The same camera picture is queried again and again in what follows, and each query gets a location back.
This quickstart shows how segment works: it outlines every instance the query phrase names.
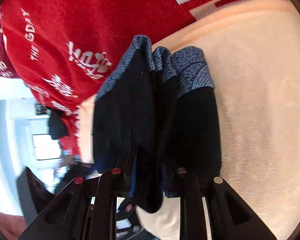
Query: black cloth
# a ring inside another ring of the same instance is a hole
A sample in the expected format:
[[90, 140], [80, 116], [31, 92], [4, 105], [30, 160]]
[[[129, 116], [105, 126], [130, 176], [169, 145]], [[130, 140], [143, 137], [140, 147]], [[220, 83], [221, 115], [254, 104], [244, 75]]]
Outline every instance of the black cloth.
[[147, 212], [162, 204], [162, 157], [211, 179], [221, 168], [213, 81], [203, 52], [187, 47], [173, 55], [151, 52], [134, 38], [100, 88], [93, 120], [94, 168], [103, 173], [138, 145], [132, 201]]
[[64, 136], [68, 136], [68, 130], [66, 125], [61, 120], [63, 112], [53, 108], [48, 108], [51, 111], [49, 120], [48, 120], [48, 129], [49, 134], [52, 140], [57, 140]]

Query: folded clothes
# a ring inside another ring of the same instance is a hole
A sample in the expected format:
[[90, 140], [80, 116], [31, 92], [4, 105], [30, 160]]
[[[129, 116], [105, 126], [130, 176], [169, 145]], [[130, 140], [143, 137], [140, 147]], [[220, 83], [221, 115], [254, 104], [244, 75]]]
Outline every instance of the folded clothes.
[[[300, 223], [300, 15], [294, 6], [283, 0], [236, 4], [157, 46], [204, 50], [216, 85], [221, 177], [277, 239], [289, 238]], [[143, 213], [141, 221], [161, 239], [177, 239], [178, 206], [167, 199], [163, 209], [161, 217]]]
[[171, 55], [158, 47], [151, 52], [150, 39], [135, 36], [96, 97], [94, 167], [103, 173], [138, 145], [133, 198], [148, 212], [157, 211], [162, 202], [156, 171], [165, 154], [198, 176], [218, 176], [220, 135], [213, 89], [201, 49], [187, 47]]

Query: window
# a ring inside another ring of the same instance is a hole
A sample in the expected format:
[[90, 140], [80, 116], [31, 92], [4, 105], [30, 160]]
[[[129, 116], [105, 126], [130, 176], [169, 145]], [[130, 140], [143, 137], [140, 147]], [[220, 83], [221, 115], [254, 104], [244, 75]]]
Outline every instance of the window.
[[37, 160], [57, 159], [61, 154], [58, 141], [52, 140], [49, 134], [33, 135], [34, 151]]

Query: peach fabric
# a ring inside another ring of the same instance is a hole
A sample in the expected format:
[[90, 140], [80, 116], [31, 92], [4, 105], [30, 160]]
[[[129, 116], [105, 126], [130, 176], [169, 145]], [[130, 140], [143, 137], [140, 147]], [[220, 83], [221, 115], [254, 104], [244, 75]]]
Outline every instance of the peach fabric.
[[[278, 240], [286, 240], [300, 222], [299, 14], [288, 1], [251, 0], [157, 46], [172, 53], [186, 46], [204, 51], [216, 86], [221, 176]], [[88, 133], [90, 127], [82, 127], [81, 135]], [[154, 235], [179, 238], [179, 199], [165, 199], [156, 214], [138, 212]]]
[[81, 152], [81, 160], [85, 163], [94, 163], [92, 154], [92, 126], [95, 98], [96, 95], [93, 95], [78, 106], [80, 120], [78, 146]]

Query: printed logo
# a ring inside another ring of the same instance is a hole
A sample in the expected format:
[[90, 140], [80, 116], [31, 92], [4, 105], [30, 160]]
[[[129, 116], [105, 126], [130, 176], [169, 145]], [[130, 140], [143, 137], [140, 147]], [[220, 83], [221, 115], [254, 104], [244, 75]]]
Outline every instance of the printed logo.
[[67, 116], [70, 116], [70, 115], [72, 114], [72, 111], [71, 111], [68, 107], [63, 106], [63, 105], [59, 104], [59, 103], [56, 102], [56, 101], [53, 101], [53, 100], [52, 100], [52, 101], [51, 101], [51, 104], [52, 104], [53, 107], [55, 107], [56, 109], [59, 109], [59, 110], [65, 112]]
[[13, 76], [13, 73], [11, 71], [5, 71], [6, 69], [6, 64], [3, 61], [0, 61], [0, 75], [6, 78], [11, 78]]
[[[92, 79], [100, 79], [103, 75], [98, 73], [106, 73], [108, 68], [112, 65], [112, 63], [105, 57], [106, 52], [102, 53], [93, 53], [92, 51], [86, 51], [81, 54], [80, 49], [74, 50], [74, 44], [72, 41], [67, 43], [69, 48], [69, 61], [74, 61], [77, 66], [81, 67], [86, 75]], [[94, 64], [90, 64], [91, 60], [95, 57], [94, 60], [96, 62]]]
[[63, 81], [58, 75], [51, 75], [51, 80], [47, 80], [45, 78], [42, 79], [48, 82], [56, 90], [58, 90], [61, 95], [64, 95], [65, 97], [73, 97], [73, 98], [78, 97], [76, 95], [73, 95], [73, 90], [71, 89], [71, 87], [63, 83]]
[[27, 13], [22, 8], [21, 8], [21, 12], [22, 12], [23, 17], [25, 17], [25, 22], [27, 23], [26, 27], [25, 27], [25, 31], [26, 31], [25, 38], [31, 42], [30, 59], [38, 61], [39, 60], [39, 49], [33, 45], [34, 34], [35, 34], [34, 25], [30, 21], [30, 18], [29, 18], [30, 14]]

